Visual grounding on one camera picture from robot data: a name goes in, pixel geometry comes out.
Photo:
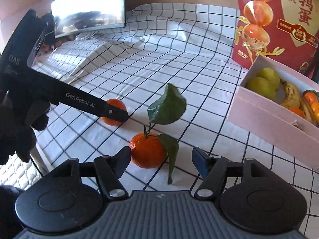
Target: fruit box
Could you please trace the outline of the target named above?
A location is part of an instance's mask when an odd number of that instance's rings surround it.
[[[235,92],[228,120],[295,157],[307,166],[319,168],[319,128],[278,103],[245,88],[261,69],[275,69],[280,77],[300,91],[319,91],[319,85],[299,72],[271,58],[259,55]]]

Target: banana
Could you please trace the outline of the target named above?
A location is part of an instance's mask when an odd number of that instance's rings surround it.
[[[308,120],[311,124],[317,125],[317,121],[314,115],[314,112],[310,108],[309,104],[303,99],[300,98],[300,107],[305,114],[306,120]]]
[[[285,108],[299,108],[300,94],[298,88],[291,82],[283,83],[286,99],[280,104]]]

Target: red package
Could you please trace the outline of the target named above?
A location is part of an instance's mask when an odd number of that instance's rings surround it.
[[[311,77],[318,47],[318,1],[238,0],[233,60],[248,69],[257,55],[264,55]]]

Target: white fabric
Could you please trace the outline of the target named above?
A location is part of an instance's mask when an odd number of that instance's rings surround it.
[[[117,128],[63,104],[52,107],[48,128],[37,134],[52,166],[70,157],[84,162],[117,153],[143,131],[147,107],[173,83],[187,99],[186,112],[173,124],[154,127],[180,139],[173,184],[167,185],[167,163],[141,169],[131,162],[120,179],[125,189],[193,193],[202,182],[191,160],[194,146],[236,162],[253,157],[304,195],[308,215],[300,231],[317,239],[319,172],[225,118],[247,72],[230,58],[238,16],[236,9],[217,6],[143,5],[127,13],[125,28],[82,33],[37,62],[37,71],[103,100],[121,99],[130,115]],[[97,188],[93,179],[83,182]],[[226,187],[239,182],[228,179]]]

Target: green pear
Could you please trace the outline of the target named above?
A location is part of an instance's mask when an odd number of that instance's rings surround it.
[[[264,77],[253,77],[248,80],[246,88],[272,101],[276,99],[274,86]]]
[[[276,70],[266,67],[260,70],[256,76],[264,77],[272,84],[275,90],[279,89],[280,77],[279,77],[279,74],[276,72]]]

